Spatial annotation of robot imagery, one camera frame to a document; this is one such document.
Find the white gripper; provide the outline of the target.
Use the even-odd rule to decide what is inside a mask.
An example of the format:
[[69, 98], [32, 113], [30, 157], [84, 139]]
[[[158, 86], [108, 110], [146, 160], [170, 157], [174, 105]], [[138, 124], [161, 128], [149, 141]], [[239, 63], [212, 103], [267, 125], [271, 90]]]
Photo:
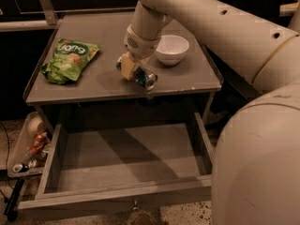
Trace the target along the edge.
[[151, 56], [160, 41], [161, 30], [152, 26], [134, 26], [131, 24], [126, 31], [124, 44], [128, 52], [121, 56], [121, 74], [128, 81], [136, 70], [136, 59], [142, 60]]

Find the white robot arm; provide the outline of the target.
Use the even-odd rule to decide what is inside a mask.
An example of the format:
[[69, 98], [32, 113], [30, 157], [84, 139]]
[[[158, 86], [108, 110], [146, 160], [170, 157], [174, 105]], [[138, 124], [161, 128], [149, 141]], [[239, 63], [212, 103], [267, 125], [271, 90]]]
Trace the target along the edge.
[[126, 37], [150, 56], [163, 18], [183, 25], [220, 59], [231, 85], [257, 95], [217, 140], [213, 225], [300, 225], [300, 35], [218, 0], [137, 0]]

